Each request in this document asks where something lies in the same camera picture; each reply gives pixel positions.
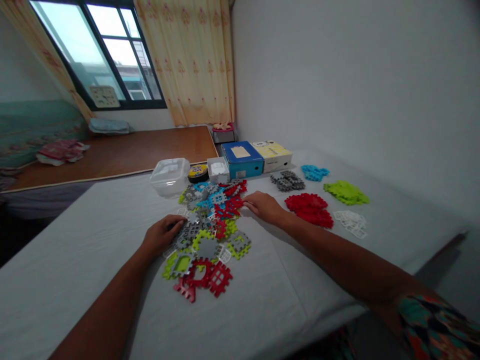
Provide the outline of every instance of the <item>yellow tin lid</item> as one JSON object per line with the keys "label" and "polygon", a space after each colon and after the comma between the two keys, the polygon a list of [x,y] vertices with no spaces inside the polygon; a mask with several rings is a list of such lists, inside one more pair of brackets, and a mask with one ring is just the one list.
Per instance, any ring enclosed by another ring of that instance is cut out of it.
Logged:
{"label": "yellow tin lid", "polygon": [[208,173],[209,168],[205,164],[192,165],[190,167],[190,172],[188,173],[189,178],[198,178]]}

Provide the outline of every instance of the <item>white wall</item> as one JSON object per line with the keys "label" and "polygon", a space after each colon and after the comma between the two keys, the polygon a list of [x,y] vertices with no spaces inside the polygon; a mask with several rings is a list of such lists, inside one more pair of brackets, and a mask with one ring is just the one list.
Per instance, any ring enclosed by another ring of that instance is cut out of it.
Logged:
{"label": "white wall", "polygon": [[164,130],[175,127],[168,109],[96,111],[95,116],[101,119],[127,121],[135,131]]}
{"label": "white wall", "polygon": [[0,103],[60,99],[53,80],[0,11]]}
{"label": "white wall", "polygon": [[[317,145],[480,226],[480,16],[457,0],[236,0],[242,140]],[[431,284],[480,321],[480,231]]]}

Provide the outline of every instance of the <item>curtain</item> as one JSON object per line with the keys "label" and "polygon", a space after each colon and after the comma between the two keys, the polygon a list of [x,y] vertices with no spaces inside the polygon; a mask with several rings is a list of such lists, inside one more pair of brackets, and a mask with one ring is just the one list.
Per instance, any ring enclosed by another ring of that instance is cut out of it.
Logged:
{"label": "curtain", "polygon": [[229,0],[135,0],[175,126],[235,121]]}
{"label": "curtain", "polygon": [[34,9],[28,0],[0,0],[0,10],[10,20],[23,39],[30,45],[39,58],[45,63],[62,86],[70,93],[76,106],[87,123],[94,114],[75,90],[72,79],[60,59],[55,47],[45,33]]}

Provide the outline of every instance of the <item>floral sleeve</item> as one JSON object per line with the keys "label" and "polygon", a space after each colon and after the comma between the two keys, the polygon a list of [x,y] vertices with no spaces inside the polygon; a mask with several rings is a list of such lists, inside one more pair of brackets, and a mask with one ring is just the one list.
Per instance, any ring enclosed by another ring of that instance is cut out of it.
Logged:
{"label": "floral sleeve", "polygon": [[406,296],[398,316],[412,359],[480,360],[480,326],[443,301]]}

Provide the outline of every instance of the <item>hand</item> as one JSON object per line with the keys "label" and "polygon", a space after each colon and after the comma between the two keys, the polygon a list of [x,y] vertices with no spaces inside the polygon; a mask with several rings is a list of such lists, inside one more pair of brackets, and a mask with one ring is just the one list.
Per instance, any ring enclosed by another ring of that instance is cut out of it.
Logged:
{"label": "hand", "polygon": [[180,215],[167,215],[146,231],[140,249],[147,254],[158,256],[169,247],[187,219]]}
{"label": "hand", "polygon": [[288,214],[277,200],[264,192],[255,191],[243,198],[243,204],[260,219],[270,224],[281,224],[282,219]]}

